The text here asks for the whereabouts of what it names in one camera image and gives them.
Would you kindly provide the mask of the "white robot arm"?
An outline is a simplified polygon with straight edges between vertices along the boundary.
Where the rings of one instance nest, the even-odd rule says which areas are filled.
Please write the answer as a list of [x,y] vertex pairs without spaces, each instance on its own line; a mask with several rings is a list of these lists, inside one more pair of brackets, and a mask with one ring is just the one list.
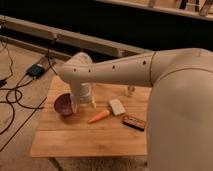
[[164,50],[100,63],[80,52],[59,76],[74,107],[91,96],[93,83],[149,87],[149,171],[213,171],[212,51]]

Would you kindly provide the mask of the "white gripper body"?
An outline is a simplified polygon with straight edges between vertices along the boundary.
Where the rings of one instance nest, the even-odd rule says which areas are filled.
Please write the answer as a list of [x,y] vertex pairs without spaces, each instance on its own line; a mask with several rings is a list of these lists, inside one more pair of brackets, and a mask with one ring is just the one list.
[[86,104],[93,101],[92,85],[90,83],[72,84],[70,97],[74,104]]

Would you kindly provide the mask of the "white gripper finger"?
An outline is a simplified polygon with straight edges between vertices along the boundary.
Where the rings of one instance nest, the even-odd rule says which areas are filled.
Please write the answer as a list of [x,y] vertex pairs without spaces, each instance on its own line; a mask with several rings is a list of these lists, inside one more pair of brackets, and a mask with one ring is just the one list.
[[78,112],[78,104],[71,102],[71,108],[72,108],[72,112],[75,114]]
[[94,99],[89,102],[89,105],[94,109],[97,108],[96,101]]

